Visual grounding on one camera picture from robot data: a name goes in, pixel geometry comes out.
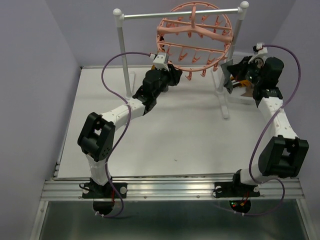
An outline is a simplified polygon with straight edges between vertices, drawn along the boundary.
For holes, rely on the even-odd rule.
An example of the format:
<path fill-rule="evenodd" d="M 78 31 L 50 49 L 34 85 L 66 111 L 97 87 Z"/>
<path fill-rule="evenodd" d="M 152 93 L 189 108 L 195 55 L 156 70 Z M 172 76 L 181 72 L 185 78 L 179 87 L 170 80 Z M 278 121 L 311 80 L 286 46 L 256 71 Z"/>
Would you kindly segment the pink round clip hanger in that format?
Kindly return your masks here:
<path fill-rule="evenodd" d="M 218 69 L 227 59 L 234 34 L 226 14 L 208 14 L 218 10 L 209 2 L 191 1 L 180 4 L 172 12 L 191 12 L 189 15 L 164 17 L 156 29 L 156 45 L 160 52 L 169 56 L 169 62 L 187 73 L 192 79 L 195 72 L 205 77 L 206 71 Z"/>

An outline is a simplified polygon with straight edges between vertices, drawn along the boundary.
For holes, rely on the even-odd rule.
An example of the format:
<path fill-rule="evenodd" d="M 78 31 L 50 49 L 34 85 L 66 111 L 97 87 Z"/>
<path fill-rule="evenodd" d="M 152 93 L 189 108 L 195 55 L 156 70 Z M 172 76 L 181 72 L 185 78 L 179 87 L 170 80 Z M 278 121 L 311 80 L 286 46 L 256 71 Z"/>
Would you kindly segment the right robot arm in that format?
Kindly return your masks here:
<path fill-rule="evenodd" d="M 309 150 L 309 143 L 298 137 L 284 111 L 283 95 L 278 88 L 284 63 L 276 57 L 246 56 L 239 63 L 227 66 L 236 80 L 248 80 L 253 86 L 252 97 L 265 121 L 270 140 L 256 164 L 238 170 L 228 187 L 222 189 L 228 197 L 260 195 L 258 184 L 278 177 L 298 176 Z"/>

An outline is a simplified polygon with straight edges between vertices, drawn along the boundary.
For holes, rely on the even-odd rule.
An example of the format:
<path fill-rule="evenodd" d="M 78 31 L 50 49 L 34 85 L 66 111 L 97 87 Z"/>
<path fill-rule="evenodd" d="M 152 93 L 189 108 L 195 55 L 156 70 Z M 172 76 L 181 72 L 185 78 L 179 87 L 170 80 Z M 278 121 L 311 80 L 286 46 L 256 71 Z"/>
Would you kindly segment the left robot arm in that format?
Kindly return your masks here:
<path fill-rule="evenodd" d="M 168 64 L 168 69 L 148 70 L 141 86 L 127 103 L 102 114 L 92 112 L 87 116 L 77 140 L 87 157 L 91 173 L 89 182 L 79 185 L 82 198 L 109 199 L 121 188 L 127 187 L 126 183 L 117 183 L 112 187 L 112 177 L 106 170 L 106 161 L 116 146 L 115 133 L 121 127 L 127 128 L 129 121 L 149 113 L 161 93 L 179 84 L 182 73 L 172 64 Z"/>

